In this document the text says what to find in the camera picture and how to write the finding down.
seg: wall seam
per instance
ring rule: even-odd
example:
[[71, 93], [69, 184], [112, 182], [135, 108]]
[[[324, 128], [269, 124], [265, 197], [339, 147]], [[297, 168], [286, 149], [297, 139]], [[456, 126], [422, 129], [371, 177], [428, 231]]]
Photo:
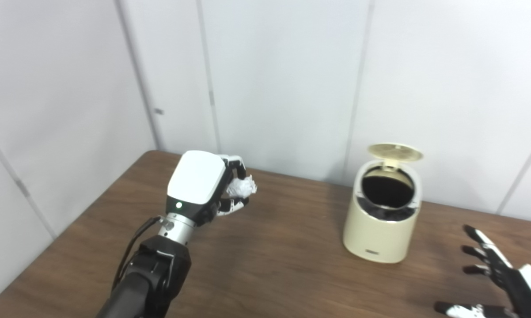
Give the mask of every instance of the wall seam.
[[360, 63], [358, 66], [358, 76], [356, 77], [356, 91], [354, 92], [354, 99], [352, 104], [352, 114], [350, 115], [350, 122], [348, 126], [348, 140], [346, 142], [346, 150], [344, 152], [344, 163], [342, 165], [342, 175], [340, 176], [340, 183], [344, 184], [346, 170], [348, 169], [350, 157], [350, 149], [352, 148], [352, 136], [354, 135], [354, 127], [356, 123], [356, 114], [358, 112], [358, 99], [360, 95], [360, 88], [362, 86], [362, 78], [364, 73], [364, 66], [366, 64], [366, 54], [368, 44], [370, 41], [370, 31], [373, 20], [373, 12], [375, 10], [375, 0], [370, 0], [368, 7], [368, 14], [366, 17], [366, 29], [364, 30], [364, 37], [362, 41], [362, 51], [360, 52]]
[[14, 183], [18, 186], [20, 192], [23, 194], [23, 196], [26, 198], [29, 206], [31, 207], [32, 211], [34, 211], [34, 214], [38, 217], [38, 219], [41, 221], [42, 225], [48, 231], [49, 235], [52, 239], [56, 239], [57, 235], [55, 231], [53, 230], [53, 227], [46, 219], [46, 216], [40, 211], [38, 208], [38, 205], [35, 203], [34, 198], [32, 198], [31, 194], [27, 190], [27, 187], [24, 185], [23, 181], [20, 179], [20, 177], [17, 175], [16, 171], [12, 167], [12, 165], [7, 160], [6, 156], [4, 155], [3, 151], [0, 148], [0, 162], [2, 163], [3, 167], [7, 171], [8, 175], [11, 177], [11, 179], [14, 181]]
[[521, 167], [519, 173], [516, 175], [515, 180], [509, 187], [509, 190], [503, 197], [503, 200], [501, 201], [499, 208], [497, 208], [497, 211], [495, 212], [496, 215], [501, 215], [503, 213], [503, 209], [506, 207], [507, 203], [511, 199], [512, 195], [516, 191], [516, 189], [519, 187], [521, 181], [523, 180], [524, 176], [528, 172], [528, 169], [531, 167], [531, 153], [528, 155], [528, 158], [524, 162], [523, 166]]
[[212, 124], [215, 131], [215, 143], [218, 153], [222, 153], [220, 142], [219, 119], [216, 114], [215, 90], [212, 84], [211, 59], [209, 58], [209, 46], [207, 44], [207, 31], [205, 29], [205, 16], [203, 15], [203, 3], [197, 0], [197, 15], [199, 18], [199, 29], [201, 30], [201, 44], [203, 45], [203, 57], [205, 59], [205, 72], [207, 74], [207, 85], [209, 87], [209, 102], [211, 106]]
[[128, 49], [128, 56], [130, 56], [130, 62], [132, 63], [132, 68], [134, 70], [134, 77], [136, 78], [136, 83], [140, 89], [140, 96], [142, 97], [142, 103], [146, 110], [148, 125], [150, 126], [150, 131], [152, 133], [152, 138], [154, 139], [154, 144], [156, 149], [163, 150], [163, 145], [160, 139], [160, 133], [158, 125], [155, 122], [155, 110], [151, 106], [150, 97], [148, 96], [146, 84], [144, 84], [144, 75], [142, 74], [142, 69], [140, 68], [140, 59], [138, 59], [138, 54], [136, 52], [134, 41], [128, 24], [126, 23], [126, 13], [124, 12], [124, 6], [122, 5], [122, 0], [114, 0], [114, 5], [116, 6], [116, 13], [118, 14], [118, 20], [120, 21], [120, 27], [122, 28], [122, 33], [124, 34], [124, 39], [126, 41], [126, 48]]

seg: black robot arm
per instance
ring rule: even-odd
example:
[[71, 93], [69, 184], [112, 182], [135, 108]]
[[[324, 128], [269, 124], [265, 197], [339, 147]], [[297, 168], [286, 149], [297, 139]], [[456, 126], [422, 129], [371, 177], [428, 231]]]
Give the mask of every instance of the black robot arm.
[[463, 271], [466, 274], [488, 276], [507, 293], [513, 308], [436, 302], [435, 310], [452, 318], [531, 318], [531, 266], [526, 264], [514, 269], [498, 247], [480, 230], [465, 225], [464, 231], [480, 248], [464, 245], [462, 251], [479, 258], [484, 264], [465, 266]]
[[[136, 231], [116, 271], [110, 297], [97, 318], [165, 317], [191, 267], [187, 244], [193, 229], [249, 202], [247, 196], [221, 199], [230, 189], [235, 172], [255, 192], [255, 184], [246, 178], [238, 156], [187, 151], [181, 157], [168, 185], [167, 216], [151, 218]], [[161, 224], [159, 234], [143, 241], [127, 261], [136, 239], [156, 223]]]

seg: robot finger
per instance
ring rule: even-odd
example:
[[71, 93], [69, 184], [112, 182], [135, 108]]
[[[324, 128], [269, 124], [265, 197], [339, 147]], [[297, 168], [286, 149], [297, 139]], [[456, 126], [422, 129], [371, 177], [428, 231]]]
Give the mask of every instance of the robot finger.
[[238, 211], [239, 209], [245, 207], [246, 204], [250, 202], [250, 199], [247, 197], [235, 197], [232, 199], [221, 199], [219, 211], [217, 216], [225, 216], [231, 213]]
[[236, 169], [238, 179], [244, 179], [246, 177], [246, 167], [239, 155], [219, 155], [219, 157], [228, 162], [229, 168]]
[[475, 240], [480, 244], [480, 247], [486, 254], [486, 257], [483, 260], [486, 264], [497, 264], [498, 262], [500, 262], [502, 265], [508, 268], [512, 268], [511, 263], [503, 255], [503, 253], [501, 253], [501, 251], [492, 242], [492, 240], [490, 240], [482, 231], [469, 225], [464, 225], [463, 229], [471, 239]]
[[469, 275], [481, 274], [484, 276], [490, 276], [491, 270], [489, 266], [485, 265], [470, 265], [462, 267], [462, 271]]
[[462, 252], [466, 253], [467, 255], [475, 256], [479, 258], [479, 260], [481, 260], [482, 262], [485, 262], [485, 260], [487, 259], [486, 253], [479, 248], [471, 247], [468, 245], [462, 245]]
[[518, 318], [503, 306], [435, 302], [435, 310], [452, 318]]
[[480, 230], [475, 227], [465, 224], [463, 226], [464, 232], [472, 239], [481, 244], [492, 244], [494, 243]]

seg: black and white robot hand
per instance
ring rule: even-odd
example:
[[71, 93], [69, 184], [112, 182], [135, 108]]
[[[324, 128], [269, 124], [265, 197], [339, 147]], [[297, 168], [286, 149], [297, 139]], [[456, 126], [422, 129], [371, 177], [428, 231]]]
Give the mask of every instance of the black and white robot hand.
[[[248, 184], [250, 192], [229, 191]], [[225, 192], [231, 193], [230, 197], [223, 198]], [[187, 151], [169, 181], [165, 210], [168, 216], [182, 216], [194, 226], [201, 226], [215, 216], [243, 208], [252, 193], [255, 183], [246, 178], [246, 167], [239, 156]]]
[[507, 293], [513, 309], [483, 304], [436, 302], [435, 310], [452, 318], [531, 318], [531, 266], [526, 264], [520, 269], [514, 269], [485, 234], [469, 225], [463, 228], [471, 239], [478, 242], [480, 248], [464, 245], [462, 251], [484, 263], [465, 266], [464, 273], [488, 276]]

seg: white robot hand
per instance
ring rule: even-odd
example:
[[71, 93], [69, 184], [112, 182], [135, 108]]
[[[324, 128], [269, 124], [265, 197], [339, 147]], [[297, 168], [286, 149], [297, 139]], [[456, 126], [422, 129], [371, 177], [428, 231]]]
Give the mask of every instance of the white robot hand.
[[482, 304], [436, 302], [435, 310], [452, 318], [531, 318], [531, 266], [526, 264], [518, 270], [514, 269], [485, 234], [469, 225], [463, 228], [481, 248], [464, 245], [462, 251], [479, 258], [485, 264], [465, 266], [464, 273], [488, 276], [507, 293], [513, 309]]

